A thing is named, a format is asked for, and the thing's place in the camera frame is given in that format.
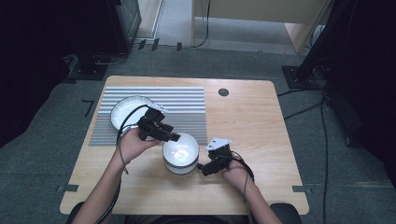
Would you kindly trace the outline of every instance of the wooden table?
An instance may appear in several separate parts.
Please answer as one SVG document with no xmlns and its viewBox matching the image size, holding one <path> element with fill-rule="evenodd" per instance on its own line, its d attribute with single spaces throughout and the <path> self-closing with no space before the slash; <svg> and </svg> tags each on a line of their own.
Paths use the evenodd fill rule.
<svg viewBox="0 0 396 224">
<path fill-rule="evenodd" d="M 256 185 L 268 203 L 291 203 L 303 215 L 309 210 L 301 186 L 288 132 L 274 85 L 270 81 L 171 77 L 110 77 L 106 86 L 199 86 L 205 90 L 207 142 L 228 138 L 231 150 L 241 154 L 255 175 Z M 228 96 L 220 96 L 219 89 Z M 61 212 L 69 214 L 86 200 L 105 170 L 114 147 L 90 147 L 96 107 L 69 184 L 77 192 L 66 192 Z M 199 162 L 206 164 L 205 146 Z M 221 175 L 203 176 L 195 169 L 188 175 L 173 175 L 164 166 L 161 147 L 144 152 L 127 166 L 114 214 L 136 215 L 246 215 L 242 195 Z"/>
</svg>

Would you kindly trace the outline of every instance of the wire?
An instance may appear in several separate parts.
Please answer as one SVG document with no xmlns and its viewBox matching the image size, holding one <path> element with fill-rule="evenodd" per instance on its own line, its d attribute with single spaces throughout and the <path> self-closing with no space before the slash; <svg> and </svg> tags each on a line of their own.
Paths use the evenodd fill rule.
<svg viewBox="0 0 396 224">
<path fill-rule="evenodd" d="M 121 135 L 122 135 L 122 133 L 123 133 L 124 128 L 128 128 L 128 127 L 131 127 L 131 126 L 132 126 L 132 124 L 128 124 L 128 125 L 124 126 L 125 123 L 126 123 L 126 121 L 132 116 L 132 114 L 134 114 L 134 112 L 136 112 L 138 109 L 143 108 L 143 107 L 148 107 L 148 106 L 147 106 L 147 105 L 140 105 L 140 106 L 138 106 L 137 108 L 135 108 L 131 113 L 129 113 L 129 115 L 128 115 L 128 116 L 125 118 L 125 120 L 122 122 L 122 124 L 121 124 L 121 126 L 120 126 L 120 128 L 119 128 L 119 131 L 118 131 L 118 133 L 117 133 L 117 146 L 116 146 L 116 150 L 119 150 L 119 151 L 120 151 L 121 161 L 122 161 L 122 165 L 123 165 L 123 167 L 124 167 L 123 170 L 124 170 L 124 172 L 125 172 L 127 175 L 129 174 L 129 172 L 128 172 L 128 170 L 126 169 L 125 160 L 124 160 L 124 158 L 122 157 L 121 146 L 120 146 L 120 139 L 121 139 Z M 113 200 L 111 201 L 110 206 L 109 206 L 109 207 L 107 208 L 107 210 L 102 214 L 102 216 L 99 217 L 99 219 L 95 222 L 95 224 L 96 224 L 96 223 L 102 223 L 102 221 L 108 216 L 108 214 L 111 212 L 111 210 L 113 210 L 113 207 L 114 207 L 114 205 L 116 204 L 117 199 L 119 198 L 119 195 L 120 195 L 120 187 L 121 187 L 121 181 L 120 181 L 120 183 L 119 183 L 119 186 L 117 187 L 116 193 L 114 194 L 114 197 L 113 197 Z"/>
<path fill-rule="evenodd" d="M 110 206 L 107 208 L 107 210 L 102 214 L 101 217 L 99 217 L 99 219 L 95 222 L 95 224 L 99 224 L 102 223 L 103 220 L 105 220 L 105 218 L 108 216 L 108 214 L 110 214 L 111 210 L 113 210 L 114 205 L 117 202 L 117 199 L 119 198 L 120 195 L 120 189 L 121 189 L 121 181 L 119 183 L 119 186 L 117 187 L 116 193 L 114 194 L 113 200 L 111 201 Z"/>
<path fill-rule="evenodd" d="M 140 105 L 137 108 L 135 108 L 131 113 L 129 113 L 129 115 L 125 118 L 125 120 L 122 122 L 120 128 L 119 128 L 119 132 L 117 133 L 117 148 L 120 151 L 120 156 L 121 156 L 121 161 L 122 161 L 122 165 L 124 167 L 124 172 L 125 174 L 129 174 L 128 170 L 126 169 L 126 164 L 125 164 L 125 160 L 122 157 L 122 151 L 121 151 L 121 145 L 120 145 L 120 139 L 121 139 L 121 135 L 123 133 L 123 129 L 124 129 L 124 125 L 126 123 L 126 121 L 132 116 L 132 114 L 134 114 L 134 112 L 136 112 L 138 109 L 143 108 L 143 107 L 148 107 L 147 105 Z"/>
<path fill-rule="evenodd" d="M 296 112 L 296 113 L 294 113 L 294 114 L 291 114 L 291 115 L 289 115 L 289 116 L 283 118 L 283 120 L 287 120 L 287 119 L 290 119 L 290 118 L 292 118 L 292 117 L 294 117 L 294 116 L 296 116 L 296 115 L 302 114 L 302 113 L 304 113 L 304 112 L 306 112 L 306 111 L 308 111 L 308 110 L 311 110 L 311 109 L 313 109 L 313 108 L 315 108 L 315 107 L 317 107 L 318 105 L 321 105 L 321 104 L 322 104 L 322 102 L 319 102 L 319 103 L 317 103 L 317 104 L 315 104 L 315 105 L 311 105 L 311 106 L 309 106 L 308 108 L 306 108 L 306 109 L 304 109 L 304 110 L 300 110 L 299 112 Z"/>
<path fill-rule="evenodd" d="M 209 13 L 210 13 L 210 0 L 207 3 L 207 12 L 206 12 L 206 25 L 204 24 L 204 27 L 206 29 L 206 34 L 205 34 L 205 38 L 204 40 L 201 42 L 201 44 L 197 45 L 197 46 L 191 46 L 190 48 L 192 49 L 196 49 L 196 48 L 200 48 L 202 45 L 204 45 L 206 43 L 206 41 L 209 39 Z"/>
<path fill-rule="evenodd" d="M 277 97 L 284 96 L 284 95 L 287 95 L 287 94 L 290 94 L 290 93 L 294 93 L 294 92 L 297 92 L 297 91 L 321 91 L 321 90 L 318 90 L 318 89 L 297 89 L 297 90 L 296 89 L 290 89 L 288 91 L 285 91 L 285 92 L 282 92 L 282 93 L 278 94 Z"/>
<path fill-rule="evenodd" d="M 355 14 L 355 9 L 356 9 L 356 5 L 357 4 L 358 4 L 358 0 L 355 0 L 355 3 L 354 3 L 353 8 L 352 8 L 352 12 L 350 14 L 350 18 L 349 18 L 349 25 L 348 25 L 348 28 L 347 28 L 347 31 L 346 31 L 346 40 L 345 40 L 344 48 L 338 54 L 336 54 L 336 55 L 334 55 L 332 57 L 320 58 L 320 59 L 315 60 L 313 62 L 313 64 L 316 64 L 319 61 L 326 61 L 326 60 L 337 58 L 337 57 L 341 56 L 344 53 L 344 50 L 347 47 L 347 43 L 349 41 L 350 27 L 352 25 L 353 15 Z"/>
<path fill-rule="evenodd" d="M 323 104 L 325 103 L 325 97 L 323 96 L 321 104 L 320 104 L 320 116 L 323 124 L 323 131 L 324 131 L 324 138 L 326 141 L 326 148 L 325 148 L 325 176 L 324 176 L 324 186 L 323 186 L 323 223 L 326 224 L 326 200 L 327 200 L 327 185 L 329 179 L 329 137 L 327 135 L 327 128 L 326 122 L 323 116 Z"/>
<path fill-rule="evenodd" d="M 112 65 L 112 64 L 120 63 L 125 57 L 126 57 L 126 53 L 122 54 L 122 58 L 119 59 L 118 61 L 111 62 L 111 63 L 95 63 L 95 64 L 99 64 L 99 65 Z"/>
</svg>

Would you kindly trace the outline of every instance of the metal stand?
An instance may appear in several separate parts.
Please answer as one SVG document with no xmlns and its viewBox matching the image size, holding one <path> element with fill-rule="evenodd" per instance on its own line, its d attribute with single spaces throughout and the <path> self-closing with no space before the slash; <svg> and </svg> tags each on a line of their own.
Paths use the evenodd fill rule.
<svg viewBox="0 0 396 224">
<path fill-rule="evenodd" d="M 282 66 L 283 75 L 285 76 L 286 82 L 288 83 L 289 89 L 309 89 L 319 90 L 320 86 L 315 83 L 314 77 L 309 77 L 304 81 L 299 81 L 296 77 L 298 72 L 298 66 Z"/>
<path fill-rule="evenodd" d="M 80 63 L 76 63 L 72 72 L 69 75 L 69 79 L 83 79 L 83 80 L 103 80 L 108 65 L 106 64 L 90 64 L 81 66 Z"/>
</svg>

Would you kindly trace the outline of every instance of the black equipment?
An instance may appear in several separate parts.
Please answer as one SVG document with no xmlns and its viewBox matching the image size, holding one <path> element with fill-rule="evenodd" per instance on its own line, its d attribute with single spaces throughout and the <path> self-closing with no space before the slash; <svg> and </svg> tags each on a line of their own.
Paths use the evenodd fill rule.
<svg viewBox="0 0 396 224">
<path fill-rule="evenodd" d="M 160 141 L 177 142 L 180 135 L 172 133 L 174 127 L 161 123 L 164 118 L 161 111 L 149 107 L 146 114 L 137 122 L 137 126 L 142 131 L 139 134 L 140 139 L 146 141 L 146 138 L 150 136 Z"/>
<path fill-rule="evenodd" d="M 236 158 L 233 156 L 229 144 L 219 147 L 215 150 L 209 150 L 209 158 L 212 160 L 210 163 L 206 165 L 198 163 L 197 165 L 197 168 L 202 171 L 204 176 L 216 174 L 224 168 L 229 169 L 231 161 L 239 161 L 239 163 L 245 167 L 247 173 L 250 175 L 250 178 L 252 178 L 254 181 L 254 174 L 250 167 L 248 167 L 241 157 Z"/>
</svg>

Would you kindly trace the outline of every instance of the white plate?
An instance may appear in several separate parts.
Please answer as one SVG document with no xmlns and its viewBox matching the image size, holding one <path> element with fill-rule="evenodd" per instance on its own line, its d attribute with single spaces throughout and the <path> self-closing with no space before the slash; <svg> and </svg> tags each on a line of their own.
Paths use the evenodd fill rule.
<svg viewBox="0 0 396 224">
<path fill-rule="evenodd" d="M 131 96 L 119 101 L 111 110 L 111 123 L 117 130 L 119 130 L 121 124 L 133 110 L 135 110 L 140 105 L 148 105 L 149 103 L 153 102 L 149 98 L 139 95 Z M 136 110 L 136 112 L 134 112 L 132 116 L 128 118 L 124 126 L 136 124 L 139 119 L 145 115 L 147 110 L 147 107 Z"/>
</svg>

